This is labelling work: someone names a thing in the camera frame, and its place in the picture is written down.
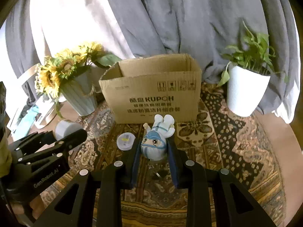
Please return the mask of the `person left hand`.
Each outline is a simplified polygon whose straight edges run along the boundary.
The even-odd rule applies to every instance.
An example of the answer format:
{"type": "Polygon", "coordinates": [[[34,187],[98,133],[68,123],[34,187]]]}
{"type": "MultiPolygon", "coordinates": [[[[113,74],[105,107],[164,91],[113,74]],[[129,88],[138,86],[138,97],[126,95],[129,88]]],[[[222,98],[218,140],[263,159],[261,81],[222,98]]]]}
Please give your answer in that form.
{"type": "MultiPolygon", "coordinates": [[[[10,203],[12,206],[12,210],[14,214],[16,215],[22,215],[25,213],[24,207],[17,202],[11,202],[10,203]]],[[[41,198],[40,195],[38,195],[36,198],[34,198],[30,203],[29,203],[30,208],[32,209],[32,214],[31,216],[34,217],[35,219],[38,219],[42,212],[45,210],[45,205],[44,202],[41,198]]]]}

